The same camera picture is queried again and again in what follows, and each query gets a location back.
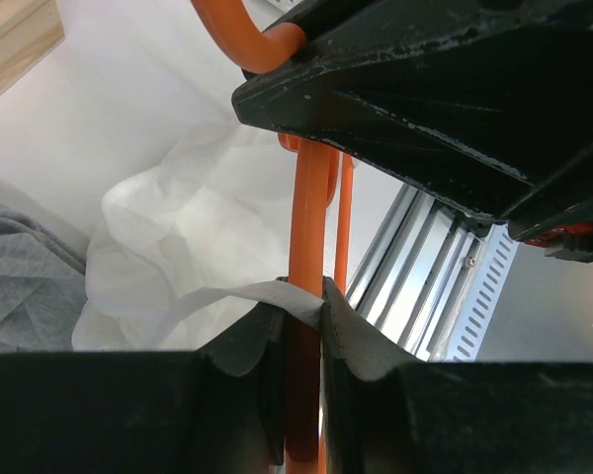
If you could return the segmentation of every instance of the red component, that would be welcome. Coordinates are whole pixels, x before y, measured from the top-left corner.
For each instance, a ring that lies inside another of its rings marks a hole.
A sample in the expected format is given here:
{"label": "red component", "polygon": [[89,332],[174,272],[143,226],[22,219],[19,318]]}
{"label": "red component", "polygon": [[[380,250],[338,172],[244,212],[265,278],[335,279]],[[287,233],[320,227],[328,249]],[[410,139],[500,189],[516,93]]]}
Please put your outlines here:
{"label": "red component", "polygon": [[541,235],[534,237],[533,239],[526,240],[527,245],[533,245],[534,247],[546,248],[551,244],[556,237],[561,235],[587,235],[593,234],[593,224],[590,222],[579,222],[577,224],[562,224],[543,232]]}

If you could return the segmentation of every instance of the white strip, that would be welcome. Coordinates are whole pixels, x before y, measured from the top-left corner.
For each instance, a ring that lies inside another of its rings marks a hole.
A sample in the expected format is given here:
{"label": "white strip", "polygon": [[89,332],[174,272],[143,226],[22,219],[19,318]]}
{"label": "white strip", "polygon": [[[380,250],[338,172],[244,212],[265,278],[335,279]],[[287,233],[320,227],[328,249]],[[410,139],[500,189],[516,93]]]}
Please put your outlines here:
{"label": "white strip", "polygon": [[285,281],[264,281],[235,288],[203,287],[182,295],[165,313],[149,346],[159,347],[182,321],[228,296],[285,309],[306,325],[318,330],[318,310],[323,305],[322,299]]}

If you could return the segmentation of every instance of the wooden board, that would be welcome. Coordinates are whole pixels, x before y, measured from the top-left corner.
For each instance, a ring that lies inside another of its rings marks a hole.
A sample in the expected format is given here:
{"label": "wooden board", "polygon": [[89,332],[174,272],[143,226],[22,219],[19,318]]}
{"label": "wooden board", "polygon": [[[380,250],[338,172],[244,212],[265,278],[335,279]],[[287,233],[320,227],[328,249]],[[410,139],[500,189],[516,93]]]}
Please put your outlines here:
{"label": "wooden board", "polygon": [[54,0],[0,0],[0,94],[62,39]]}

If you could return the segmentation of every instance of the wood plank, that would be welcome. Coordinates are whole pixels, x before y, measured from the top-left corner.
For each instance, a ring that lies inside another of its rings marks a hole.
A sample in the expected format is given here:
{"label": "wood plank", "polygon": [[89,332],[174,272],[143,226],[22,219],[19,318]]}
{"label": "wood plank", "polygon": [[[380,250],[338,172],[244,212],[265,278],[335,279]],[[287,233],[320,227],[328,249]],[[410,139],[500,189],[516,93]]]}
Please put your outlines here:
{"label": "wood plank", "polygon": [[0,0],[0,94],[62,39],[54,0]]}

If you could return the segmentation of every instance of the gray fabric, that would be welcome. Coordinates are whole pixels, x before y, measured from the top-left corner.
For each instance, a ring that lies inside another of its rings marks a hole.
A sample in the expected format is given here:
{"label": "gray fabric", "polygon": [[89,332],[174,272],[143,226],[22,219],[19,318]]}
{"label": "gray fabric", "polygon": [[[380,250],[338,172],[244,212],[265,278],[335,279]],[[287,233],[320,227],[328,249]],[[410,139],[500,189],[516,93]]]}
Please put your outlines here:
{"label": "gray fabric", "polygon": [[0,354],[70,351],[85,270],[55,236],[0,205]]}

